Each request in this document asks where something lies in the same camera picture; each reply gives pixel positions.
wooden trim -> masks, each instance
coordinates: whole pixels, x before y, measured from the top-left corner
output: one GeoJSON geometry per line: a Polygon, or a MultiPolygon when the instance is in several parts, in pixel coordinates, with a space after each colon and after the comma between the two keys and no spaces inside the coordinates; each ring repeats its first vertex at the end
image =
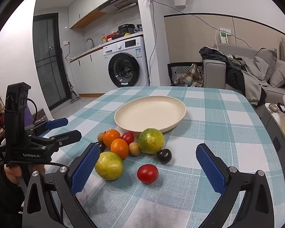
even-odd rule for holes
{"type": "Polygon", "coordinates": [[[75,25],[71,27],[74,28],[84,28],[85,26],[89,25],[92,21],[97,20],[101,16],[105,15],[106,13],[98,11],[98,8],[94,9],[90,13],[88,13],[85,17],[81,18],[79,21],[76,22],[75,25]]]}
{"type": "Polygon", "coordinates": [[[101,97],[104,93],[80,93],[80,97],[101,97]]]}
{"type": "Polygon", "coordinates": [[[279,33],[282,33],[285,35],[284,32],[281,32],[280,30],[276,29],[276,28],[273,28],[269,25],[266,25],[264,23],[261,23],[261,22],[258,22],[258,21],[254,21],[254,20],[251,20],[251,19],[247,19],[247,18],[243,18],[243,17],[239,17],[239,16],[234,16],[234,15],[228,15],[228,14],[222,14],[222,13],[176,13],[176,14],[168,14],[168,15],[164,15],[164,18],[166,17],[173,17],[173,16],[182,16],[182,15],[216,15],[216,16],[225,16],[225,17],[231,17],[231,18],[236,18],[236,19],[242,19],[242,20],[246,20],[246,21],[251,21],[251,22],[254,22],[254,23],[257,23],[257,24],[260,24],[260,25],[263,25],[263,26],[266,26],[266,27],[269,27],[279,33]]]}

vacuum cleaner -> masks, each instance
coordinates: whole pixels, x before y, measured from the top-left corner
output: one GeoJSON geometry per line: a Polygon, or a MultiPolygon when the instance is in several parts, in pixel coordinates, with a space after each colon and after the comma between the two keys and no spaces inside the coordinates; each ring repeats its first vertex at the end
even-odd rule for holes
{"type": "Polygon", "coordinates": [[[71,104],[76,102],[77,100],[81,99],[81,97],[79,97],[73,90],[74,86],[72,85],[72,83],[70,82],[69,80],[69,77],[67,75],[67,70],[66,70],[66,65],[64,63],[64,58],[63,58],[63,52],[62,52],[62,48],[61,49],[61,54],[62,54],[62,60],[63,60],[63,66],[64,66],[64,69],[66,71],[66,78],[67,78],[67,81],[68,81],[68,84],[69,84],[69,88],[71,90],[71,104]]]}

blue gripper pad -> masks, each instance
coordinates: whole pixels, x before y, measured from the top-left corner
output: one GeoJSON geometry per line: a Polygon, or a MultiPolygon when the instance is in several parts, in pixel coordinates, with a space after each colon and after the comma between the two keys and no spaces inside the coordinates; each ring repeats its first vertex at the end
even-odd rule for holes
{"type": "Polygon", "coordinates": [[[211,183],[213,190],[222,195],[226,190],[225,177],[223,173],[201,144],[197,146],[195,153],[196,159],[211,183]]]}
{"type": "Polygon", "coordinates": [[[45,128],[48,130],[52,130],[54,128],[60,128],[66,126],[69,123],[69,120],[66,118],[60,118],[53,121],[48,121],[45,125],[45,128]]]}
{"type": "Polygon", "coordinates": [[[73,195],[83,190],[84,185],[86,184],[97,160],[99,159],[99,155],[99,146],[97,144],[93,144],[91,149],[87,152],[87,154],[84,156],[84,158],[81,160],[80,164],[72,174],[71,192],[73,195]]]}

wire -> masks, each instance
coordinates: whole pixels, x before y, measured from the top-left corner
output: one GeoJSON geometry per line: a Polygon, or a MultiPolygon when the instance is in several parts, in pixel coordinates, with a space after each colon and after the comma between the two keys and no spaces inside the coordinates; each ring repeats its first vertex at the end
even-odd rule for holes
{"type": "Polygon", "coordinates": [[[33,121],[33,124],[35,123],[35,121],[36,121],[36,118],[37,118],[37,105],[35,104],[35,102],[34,101],[32,101],[30,98],[28,98],[28,101],[31,101],[32,103],[33,103],[33,105],[35,106],[35,110],[36,110],[36,113],[35,113],[35,118],[34,118],[34,121],[33,121]]]}
{"type": "Polygon", "coordinates": [[[216,34],[218,33],[218,29],[216,30],[216,32],[215,32],[215,44],[216,44],[216,48],[219,50],[219,47],[218,47],[218,43],[217,43],[217,41],[216,41],[216,34]]]}
{"type": "Polygon", "coordinates": [[[148,85],[149,81],[151,83],[151,57],[154,53],[154,50],[155,50],[155,46],[156,46],[156,41],[157,41],[157,32],[156,32],[156,27],[155,27],[155,18],[154,18],[154,4],[153,4],[153,0],[151,0],[151,4],[152,4],[152,7],[153,7],[153,23],[154,23],[154,31],[155,31],[155,42],[154,42],[154,48],[153,48],[153,51],[152,51],[152,54],[150,56],[150,60],[149,60],[149,79],[147,81],[147,84],[146,86],[148,85]]]}
{"type": "MultiPolygon", "coordinates": [[[[157,1],[155,1],[155,0],[153,0],[153,1],[156,2],[156,3],[158,3],[158,4],[161,4],[161,5],[170,7],[170,8],[172,8],[172,9],[176,10],[176,11],[179,12],[179,13],[182,13],[182,14],[185,14],[185,15],[192,15],[192,16],[194,16],[194,17],[200,19],[200,20],[201,20],[202,22],[204,22],[206,25],[210,26],[206,21],[204,21],[203,19],[199,18],[198,16],[196,16],[196,15],[194,15],[194,14],[191,14],[191,13],[183,13],[183,12],[181,12],[181,11],[178,11],[178,10],[177,10],[176,8],[174,8],[174,7],[171,7],[171,6],[168,6],[168,5],[166,5],[166,4],[157,2],[157,1]]],[[[213,28],[213,29],[215,29],[215,30],[218,30],[218,31],[221,31],[221,32],[225,32],[225,31],[222,31],[222,30],[220,30],[220,29],[218,29],[218,28],[215,28],[215,27],[213,27],[213,26],[210,26],[210,27],[213,28]]],[[[245,44],[248,45],[249,48],[252,48],[252,47],[250,47],[249,44],[247,44],[247,42],[246,42],[245,40],[237,38],[237,37],[236,37],[235,35],[233,35],[232,33],[230,33],[230,34],[231,34],[233,37],[235,37],[236,39],[242,40],[243,42],[245,42],[245,44]]]]}
{"type": "MultiPolygon", "coordinates": [[[[69,54],[70,54],[71,52],[70,52],[70,43],[69,43],[69,54]]],[[[67,56],[69,55],[69,54],[67,54],[67,56]]],[[[67,56],[65,57],[65,59],[67,59],[67,56]]],[[[70,61],[69,59],[67,59],[68,61],[70,61]]]]}

washing machine control panel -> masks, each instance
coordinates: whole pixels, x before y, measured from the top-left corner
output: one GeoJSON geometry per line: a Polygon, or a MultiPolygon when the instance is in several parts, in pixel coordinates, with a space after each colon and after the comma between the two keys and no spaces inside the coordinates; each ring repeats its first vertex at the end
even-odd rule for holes
{"type": "Polygon", "coordinates": [[[125,49],[135,48],[141,46],[141,39],[131,38],[124,41],[119,41],[111,45],[107,45],[103,48],[104,55],[108,55],[117,51],[123,51],[125,49]]]}

